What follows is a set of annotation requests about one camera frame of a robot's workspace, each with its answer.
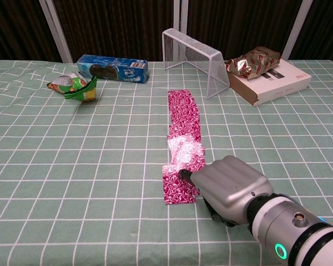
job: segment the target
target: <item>white wire mesh basket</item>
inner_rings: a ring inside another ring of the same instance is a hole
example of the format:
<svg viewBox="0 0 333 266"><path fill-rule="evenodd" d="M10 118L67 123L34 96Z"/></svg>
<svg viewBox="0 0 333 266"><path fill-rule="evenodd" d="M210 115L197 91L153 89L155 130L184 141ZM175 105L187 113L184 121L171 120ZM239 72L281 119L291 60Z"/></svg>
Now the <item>white wire mesh basket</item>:
<svg viewBox="0 0 333 266"><path fill-rule="evenodd" d="M163 32L162 46L165 70L187 62L207 75L207 99L230 87L220 51L174 28Z"/></svg>

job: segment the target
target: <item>white grid line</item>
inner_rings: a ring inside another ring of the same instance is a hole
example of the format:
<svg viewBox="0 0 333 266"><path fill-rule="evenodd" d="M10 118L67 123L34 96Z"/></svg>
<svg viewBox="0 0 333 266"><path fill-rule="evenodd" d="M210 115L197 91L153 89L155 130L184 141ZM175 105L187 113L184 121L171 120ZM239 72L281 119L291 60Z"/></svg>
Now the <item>white grid line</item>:
<svg viewBox="0 0 333 266"><path fill-rule="evenodd" d="M310 179L310 180L313 180L314 178L298 178L299 180L301 179ZM324 196L317 196L317 195L313 195L313 196L308 196L308 195L294 195L294 197L296 198L333 198L333 195L324 195ZM0 198L0 201L5 201L5 200L9 200L9 199L12 199L12 200L16 200L16 201L27 201L27 200L33 200L35 198ZM89 198L88 197L76 197L76 198L67 198L67 197L64 197L64 198L38 198L38 200L42 200L42 201L54 201L54 200L68 200L68 201L72 201L72 200L88 200ZM92 200L114 200L115 198L114 197L110 197L110 198L94 198L92 197L91 198ZM142 198L141 197L135 197L135 198L117 198L119 201L128 201L128 200L141 200ZM163 200L164 198L163 197L144 197L145 200Z"/></svg>
<svg viewBox="0 0 333 266"><path fill-rule="evenodd" d="M232 243L257 243L257 241L244 240L244 241L231 241ZM197 244L197 241L188 242L170 242L173 245L187 245L187 244ZM225 244L230 243L230 241L201 241L201 244ZM106 242L79 242L78 245L105 245ZM110 245L133 245L137 242L111 242ZM167 245L168 242L141 242L140 245ZM75 245L75 242L67 243L17 243L17 246L53 246L53 245ZM0 247L11 247L12 244L0 244Z"/></svg>
<svg viewBox="0 0 333 266"><path fill-rule="evenodd" d="M202 89L201 88L202 87L201 87L201 83L200 83L200 93L202 95ZM205 102L204 102L204 98L203 97L202 97L202 105L203 105L203 108L205 110ZM211 137L210 137L210 129L209 129L209 125L208 125L207 119L206 119L206 128L207 128L207 132L208 132L208 136L209 136L212 158L213 158L213 161L215 161L214 149L213 149L213 146L212 146L212 140L211 140ZM227 234L227 239L230 240L228 228L226 228L226 234ZM231 254L232 254L232 247L231 247L231 244L229 244L229 261L228 261L228 265L231 265Z"/></svg>
<svg viewBox="0 0 333 266"><path fill-rule="evenodd" d="M220 125L220 124L208 124L209 126L214 126L214 125ZM273 137L287 137L288 135L277 135L277 134L271 134ZM322 135L322 134L311 134L312 136L315 136L315 137L325 137L325 136L328 136L328 135ZM225 137L224 135L203 135L202 137ZM248 136L248 135L228 135L229 137L239 137L239 136ZM269 136L269 135L262 135L262 134L254 134L252 136ZM302 135L302 134L292 134L292 136L309 136L309 135ZM61 139L63 138L64 136L49 136L49 138L53 139L53 138L58 138L58 139ZM68 138L70 139L81 139L82 137L79 137L79 136L67 136ZM102 138L104 136L88 136L88 138ZM121 136L108 136L108 137L111 137L111 138L116 138L116 139L123 139L124 137L121 137ZM141 138L141 137L145 137L145 135L139 135L139 136L128 136L129 138ZM149 137L162 137L160 135L150 135ZM21 137L16 137L16 136L12 136L12 137L9 137L9 138L18 138L18 139L21 139ZM30 138L33 138L33 139L41 139L42 136L30 136ZM122 149L105 149L105 150L122 150Z"/></svg>
<svg viewBox="0 0 333 266"><path fill-rule="evenodd" d="M147 151L148 151L148 136L149 136L149 121L150 121L150 109L152 105L152 92L153 92L153 79L154 79L154 68L153 72L151 74L151 80L152 80L152 88L150 89L150 100L149 100L149 111L148 111L148 127L147 127L147 139L145 142L145 154L144 154L144 166L143 166L143 179L142 179L142 195L140 200L140 210L139 210L139 221L138 221L138 233L137 233L137 247L136 247L136 256L135 256L135 262L136 266L139 265L139 237L140 237L140 224L142 221L142 210L143 210L143 196L144 196L144 181L145 181L145 169L147 165Z"/></svg>
<svg viewBox="0 0 333 266"><path fill-rule="evenodd" d="M282 147L282 148L236 148L237 150L297 150L297 148L290 148L290 147ZM333 147L320 147L317 144L317 147L301 147L301 150L333 150ZM16 149L0 149L0 151L15 151ZM19 149L20 151L36 151L37 149ZM123 151L124 149L42 149L43 151ZM125 149L126 151L145 151L145 149ZM159 148L159 149L148 149L149 151L167 151L166 148ZM233 148L215 148L215 150L233 150Z"/></svg>
<svg viewBox="0 0 333 266"><path fill-rule="evenodd" d="M93 121L94 114L95 114L95 112L96 112L96 108L97 108L97 106L98 106L98 105L95 105L95 108L94 108L94 111L93 111L93 115L92 115L91 118L90 118L90 123L89 123L89 126L88 126L88 130L87 130L87 132L89 131L89 128L90 128L91 123L92 123L92 121ZM84 137L83 144L82 144L81 147L84 146L84 143L86 142L86 139L87 139L87 133L86 133L86 135L85 135L85 137ZM79 155L78 155L78 157L77 157L77 160L79 160L79 157L80 157L81 151L82 151L82 149L79 151ZM84 219L85 219L85 217L86 217L86 215L87 215L87 212L88 212L89 203L90 203L90 200L91 200L91 195L92 195L92 193L93 193L94 186L95 186L95 180L96 180L97 172L98 172L98 166L96 167L96 170L95 170L95 175L94 175L94 179L93 179L92 186L91 186L91 189L90 189L88 202L87 202L87 205L86 205L86 207L85 207L85 211L84 211L83 221L82 221L82 224L80 225L79 233L78 233L78 236L77 236L77 241L76 241L77 243L79 242L80 236L81 236L82 231L83 231L83 227L84 227ZM75 255L76 255L76 252L77 252L77 245L74 246L73 258L72 258L72 266L75 266Z"/></svg>
<svg viewBox="0 0 333 266"><path fill-rule="evenodd" d="M229 130L228 123L227 123L227 118L226 118L226 112L225 112L225 110L224 110L223 104L221 103L220 95L218 94L217 97L218 97L218 100L220 101L220 105L221 105L221 108L222 108L224 121L225 121L226 128L227 128L227 132L228 132L228 134L230 135L230 130ZM232 147L232 151L233 151L233 156L235 156L235 150L234 150L233 140L232 140L231 137L229 137L229 140L230 140L230 142L231 142L231 147ZM230 239L230 234L229 234L229 230L228 230L228 227L227 227L227 226L226 226L226 232L227 232L227 238L228 238L228 241L230 242L231 239ZM231 265L231 251L232 251L231 243L228 244L228 248L229 248L229 260L228 260L228 265Z"/></svg>
<svg viewBox="0 0 333 266"><path fill-rule="evenodd" d="M59 125L52 125L53 127L55 126L69 126L69 125L72 125L72 126L81 126L81 127L85 127L87 126L86 124L74 124L74 123L71 123L71 124L59 124ZM165 125L165 124L150 124L149 126L160 126L160 125ZM209 125L222 125L222 124L213 124L213 123L209 123ZM239 125L239 126L244 126L245 124L237 124L237 123L229 123L229 125ZM263 124L257 124L257 123L247 123L247 125L263 125ZM282 125L282 124L277 124L277 123L273 123L273 124L267 124L267 125L274 125L274 126L279 126L279 125ZM304 123L304 124L298 124L298 123L287 123L287 125L323 125L323 123ZM24 125L12 125L11 127L22 127ZM106 126L106 124L95 124L95 125L92 125L92 127L97 127L97 126ZM127 124L124 124L124 125L112 125L112 127L124 127L124 126L127 126ZM147 127L147 124L133 124L132 126L145 126Z"/></svg>
<svg viewBox="0 0 333 266"><path fill-rule="evenodd" d="M323 198L323 196L310 196L311 198ZM333 218L333 216L321 216L322 218ZM86 219L64 219L64 218L59 218L59 219L47 219L47 218L42 218L42 219L0 219L0 222L53 222L53 221L66 221L66 222L86 222L86 221L93 221L93 222L109 222L112 219L110 218L86 218ZM114 218L114 221L139 221L139 218ZM167 221L167 218L141 218L142 221ZM170 218L170 221L194 221L195 218ZM198 221L213 221L212 218L197 218Z"/></svg>
<svg viewBox="0 0 333 266"><path fill-rule="evenodd" d="M214 150L232 150L231 148L229 149L214 149ZM248 164L259 164L261 163L262 165L271 165L275 164L278 162L259 162L259 161L253 161L253 162L247 162ZM288 164L298 164L298 163L303 163L303 162L284 162ZM306 163L316 163L316 164L321 164L321 163L326 163L326 161L306 161ZM101 163L100 165L140 165L141 163L139 162L125 162L125 163ZM10 165L27 165L27 163L10 163ZM30 165L52 165L51 163L32 163ZM74 163L55 163L54 165L75 165ZM97 165L96 163L80 163L80 165ZM155 162L155 163L147 163L147 165L160 165L160 163Z"/></svg>
<svg viewBox="0 0 333 266"><path fill-rule="evenodd" d="M182 73L182 77L183 77L183 84L184 84L184 88L186 88L185 86L185 80L184 80L184 64L181 65L181 73ZM201 265L201 244L200 244L200 229L199 229L199 221L198 221L198 210L196 207L196 204L194 205L194 209L195 209L195 220L196 220L196 235L198 238L198 250L199 250L199 254L198 254L198 266Z"/></svg>
<svg viewBox="0 0 333 266"><path fill-rule="evenodd" d="M122 153L122 158L121 158L121 166L120 166L120 171L119 171L118 181L117 181L117 186L116 186L116 194L115 194L115 199L114 199L113 208L112 208L111 222L110 222L109 231L108 231L108 234L107 234L107 240L106 240L107 244L106 244L106 248L105 248L105 257L104 257L105 258L105 266L107 266L107 252L108 252L109 240L110 240L110 236L111 236L111 228L112 228L112 224L113 224L113 218L114 218L114 214L116 212L116 201L117 201L119 184L120 184L120 180L121 180L122 162L124 160L124 155L125 155L125 151L126 151L128 131L129 131L129 126L130 126L131 118L132 118L132 110L133 110L133 104L134 104L134 99L135 99L134 96L135 96L136 89L137 89L137 84L135 85L135 88L134 88L132 106L131 106L131 111L130 111L130 115L129 115L126 137L125 137L125 141L124 141L124 148L123 148L123 153Z"/></svg>
<svg viewBox="0 0 333 266"><path fill-rule="evenodd" d="M167 70L168 73L168 87L169 87L169 70ZM166 105L166 113L169 114L169 99L167 99L167 105ZM169 119L170 119L170 114L168 115L168 127L167 127L167 131L169 132ZM168 152L168 165L170 164L170 156L171 154ZM168 204L167 206L167 211L168 211L168 266L170 266L170 205Z"/></svg>
<svg viewBox="0 0 333 266"><path fill-rule="evenodd" d="M268 177L269 180L287 180L288 178L272 178L272 177ZM324 180L328 180L328 179L333 179L333 177L292 177L292 179L324 179ZM68 181L69 179L50 179L50 180L46 180L47 182L63 182L63 181ZM92 182L93 179L74 179L73 182ZM118 179L98 179L96 178L96 181L102 181L102 182L111 182L111 181L118 181ZM123 179L122 182L142 182L143 179ZM149 182L161 182L161 180L157 180L157 179L145 179L144 181L149 181ZM19 180L0 180L0 182L19 182ZM44 182L44 179L27 179L27 180L21 180L21 183L24 182Z"/></svg>

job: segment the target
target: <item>green checkered tablecloth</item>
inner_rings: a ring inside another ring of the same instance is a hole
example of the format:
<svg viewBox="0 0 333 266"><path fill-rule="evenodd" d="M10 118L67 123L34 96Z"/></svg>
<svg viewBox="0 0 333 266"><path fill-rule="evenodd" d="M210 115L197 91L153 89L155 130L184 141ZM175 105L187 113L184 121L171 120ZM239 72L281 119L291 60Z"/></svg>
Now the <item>green checkered tablecloth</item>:
<svg viewBox="0 0 333 266"><path fill-rule="evenodd" d="M235 155L333 224L333 62L292 63L310 87L252 107L206 100L190 65L150 62L146 84L98 81L81 103L46 87L75 65L0 61L0 265L277 265L201 198L164 204L167 91L195 97L207 163Z"/></svg>

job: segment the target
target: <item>crumpled foil wrapper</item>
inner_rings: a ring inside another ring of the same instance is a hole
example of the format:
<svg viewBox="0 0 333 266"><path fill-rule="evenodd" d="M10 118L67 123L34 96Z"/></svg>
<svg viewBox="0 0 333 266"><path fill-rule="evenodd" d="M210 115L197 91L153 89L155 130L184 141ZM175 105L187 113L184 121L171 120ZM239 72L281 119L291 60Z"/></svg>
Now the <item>crumpled foil wrapper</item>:
<svg viewBox="0 0 333 266"><path fill-rule="evenodd" d="M256 78L280 63L281 55L266 47L256 47L241 57L226 62L226 69L245 79Z"/></svg>

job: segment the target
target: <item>white cardboard box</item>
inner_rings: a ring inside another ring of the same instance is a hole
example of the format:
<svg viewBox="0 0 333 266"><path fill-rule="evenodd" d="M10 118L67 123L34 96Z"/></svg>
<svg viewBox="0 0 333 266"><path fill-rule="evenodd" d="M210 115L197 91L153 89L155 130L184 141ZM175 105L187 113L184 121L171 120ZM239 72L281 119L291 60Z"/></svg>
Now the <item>white cardboard box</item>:
<svg viewBox="0 0 333 266"><path fill-rule="evenodd" d="M231 88L252 106L306 89L311 76L280 59L280 64L261 76L247 80L228 73Z"/></svg>

